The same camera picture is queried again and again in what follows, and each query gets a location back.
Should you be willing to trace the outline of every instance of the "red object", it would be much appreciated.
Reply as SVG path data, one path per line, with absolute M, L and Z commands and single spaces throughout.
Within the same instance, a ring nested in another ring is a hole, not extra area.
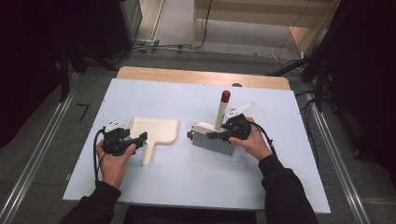
M 231 93 L 229 91 L 223 91 L 221 95 L 221 101 L 223 103 L 228 103 L 230 101 Z
M 191 130 L 190 132 L 187 132 L 187 137 L 190 138 L 190 140 L 192 140 L 192 138 L 194 137 L 194 131 Z

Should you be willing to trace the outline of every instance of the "person's left hand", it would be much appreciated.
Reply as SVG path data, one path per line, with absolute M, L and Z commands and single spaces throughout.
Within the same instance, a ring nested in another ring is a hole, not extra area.
M 135 144 L 131 144 L 124 152 L 122 156 L 112 156 L 109 154 L 105 155 L 103 149 L 104 140 L 96 146 L 96 154 L 100 163 L 100 169 L 102 171 L 103 181 L 114 188 L 118 189 L 121 185 L 122 178 L 125 173 L 126 163 L 128 159 L 134 154 L 136 149 Z

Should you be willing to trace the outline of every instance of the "dustpan handle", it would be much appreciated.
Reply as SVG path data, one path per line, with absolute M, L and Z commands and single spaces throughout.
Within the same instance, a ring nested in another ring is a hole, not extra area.
M 154 143 L 150 143 L 148 141 L 146 142 L 145 154 L 143 154 L 143 160 L 142 160 L 143 165 L 152 163 L 154 147 L 155 147 Z

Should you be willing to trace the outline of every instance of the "wooden table edge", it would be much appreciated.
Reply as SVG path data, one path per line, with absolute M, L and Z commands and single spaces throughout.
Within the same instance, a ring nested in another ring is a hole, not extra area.
M 266 77 L 164 68 L 124 66 L 117 74 L 117 78 L 222 86 L 232 86 L 237 83 L 247 88 L 290 90 L 290 84 L 284 77 Z

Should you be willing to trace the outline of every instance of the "hand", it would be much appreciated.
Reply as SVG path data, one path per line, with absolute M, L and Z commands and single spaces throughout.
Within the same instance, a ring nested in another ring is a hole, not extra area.
M 103 140 L 96 146 L 96 154 L 102 162 L 100 163 L 100 169 L 102 171 L 103 181 L 114 188 L 118 189 L 121 185 L 122 178 L 125 173 L 126 163 L 128 159 L 134 154 L 136 149 L 135 144 L 131 144 L 124 152 L 122 156 L 112 156 L 109 154 L 105 155 L 103 149 Z
M 254 122 L 253 118 L 247 118 L 247 120 Z M 271 156 L 272 152 L 262 138 L 262 132 L 253 125 L 250 126 L 251 133 L 246 140 L 230 137 L 229 141 L 236 146 L 244 147 L 250 155 L 261 161 L 265 157 Z

